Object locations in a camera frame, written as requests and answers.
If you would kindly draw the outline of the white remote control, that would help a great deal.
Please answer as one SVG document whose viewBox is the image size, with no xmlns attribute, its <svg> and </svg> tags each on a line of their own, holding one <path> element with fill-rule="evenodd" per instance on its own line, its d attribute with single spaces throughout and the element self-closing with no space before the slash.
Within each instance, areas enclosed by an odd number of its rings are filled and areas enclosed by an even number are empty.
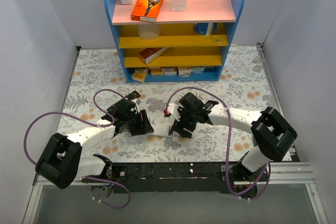
<svg viewBox="0 0 336 224">
<path fill-rule="evenodd" d="M 173 137 L 174 132 L 170 126 L 152 125 L 154 132 L 147 133 L 148 136 Z"/>
</svg>

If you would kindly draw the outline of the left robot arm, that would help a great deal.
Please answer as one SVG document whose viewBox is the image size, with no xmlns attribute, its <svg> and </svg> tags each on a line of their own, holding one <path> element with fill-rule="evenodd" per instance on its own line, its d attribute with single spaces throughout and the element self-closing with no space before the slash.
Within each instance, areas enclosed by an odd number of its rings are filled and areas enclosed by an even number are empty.
<svg viewBox="0 0 336 224">
<path fill-rule="evenodd" d="M 107 109 L 97 127 L 87 127 L 75 133 L 52 135 L 39 158 L 35 171 L 60 189 L 76 178 L 92 176 L 100 182 L 111 179 L 112 161 L 100 154 L 82 154 L 100 142 L 128 131 L 132 136 L 153 133 L 145 110 L 134 101 L 121 99 Z"/>
</svg>

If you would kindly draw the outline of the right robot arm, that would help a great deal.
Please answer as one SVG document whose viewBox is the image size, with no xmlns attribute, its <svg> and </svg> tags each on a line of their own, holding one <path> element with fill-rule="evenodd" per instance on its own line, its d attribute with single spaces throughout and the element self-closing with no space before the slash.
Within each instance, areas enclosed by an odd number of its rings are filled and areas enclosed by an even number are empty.
<svg viewBox="0 0 336 224">
<path fill-rule="evenodd" d="M 198 123 L 224 125 L 253 136 L 255 146 L 228 170 L 230 178 L 251 180 L 269 162 L 281 162 L 298 134 L 278 110 L 262 111 L 227 109 L 219 99 L 203 102 L 193 93 L 184 95 L 178 104 L 170 103 L 165 116 L 173 116 L 172 130 L 181 137 L 191 138 Z"/>
</svg>

